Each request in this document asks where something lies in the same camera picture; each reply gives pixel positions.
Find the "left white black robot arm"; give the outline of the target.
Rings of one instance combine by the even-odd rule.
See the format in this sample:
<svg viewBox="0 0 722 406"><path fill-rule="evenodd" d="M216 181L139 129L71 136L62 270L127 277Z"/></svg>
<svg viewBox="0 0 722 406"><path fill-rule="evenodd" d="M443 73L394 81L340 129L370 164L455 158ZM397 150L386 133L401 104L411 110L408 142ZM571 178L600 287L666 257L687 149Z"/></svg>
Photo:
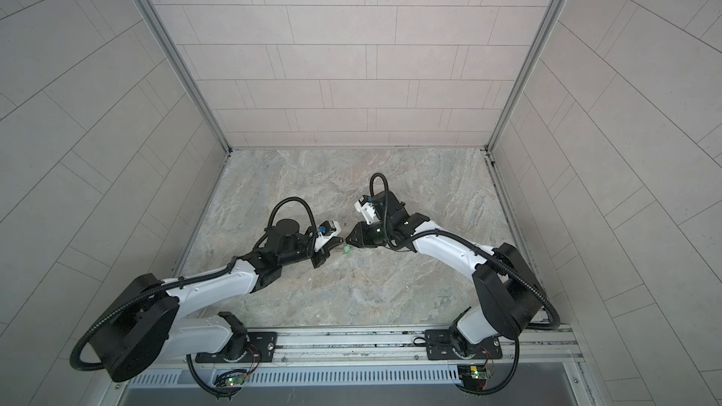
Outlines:
<svg viewBox="0 0 722 406"><path fill-rule="evenodd" d="M195 319L193 313L261 291L288 265L310 261L320 267L341 243L337 221L300 233L297 222L282 219L266 231L262 246L223 269L165 280L137 276L103 312L88 342L115 382L132 379L158 359L215 353L238 360L248 345L243 323L229 312L212 319Z"/></svg>

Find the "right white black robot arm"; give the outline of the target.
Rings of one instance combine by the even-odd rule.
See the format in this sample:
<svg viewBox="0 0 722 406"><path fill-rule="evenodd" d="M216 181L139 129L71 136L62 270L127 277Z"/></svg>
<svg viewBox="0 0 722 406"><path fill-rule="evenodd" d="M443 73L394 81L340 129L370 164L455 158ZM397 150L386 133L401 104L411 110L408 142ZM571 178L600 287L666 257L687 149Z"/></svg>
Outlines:
<svg viewBox="0 0 722 406"><path fill-rule="evenodd" d="M461 357L481 350L489 338L515 339L549 305L545 291L518 249L510 244L474 244L438 226L424 214L408 214L391 192L363 195L355 209L363 220L347 243L358 248L385 246L429 256L474 284L479 305L449 328L450 345Z"/></svg>

